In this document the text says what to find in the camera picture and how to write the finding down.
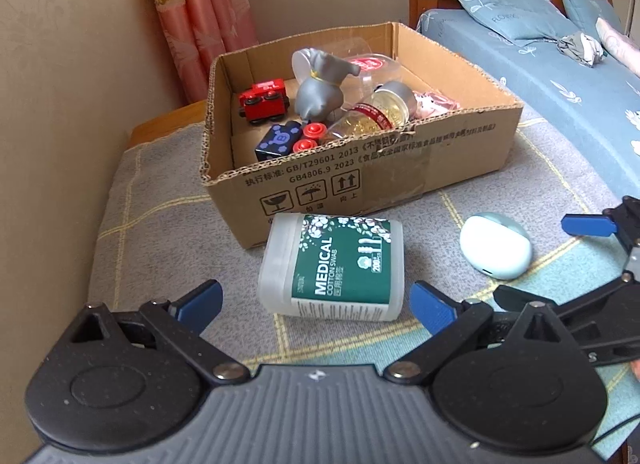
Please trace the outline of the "right hand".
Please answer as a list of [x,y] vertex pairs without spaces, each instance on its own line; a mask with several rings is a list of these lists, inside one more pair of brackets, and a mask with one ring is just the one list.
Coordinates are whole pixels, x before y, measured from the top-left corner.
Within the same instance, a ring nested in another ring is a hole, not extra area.
[[629,363],[631,371],[634,373],[634,376],[637,380],[640,380],[640,360],[632,361]]

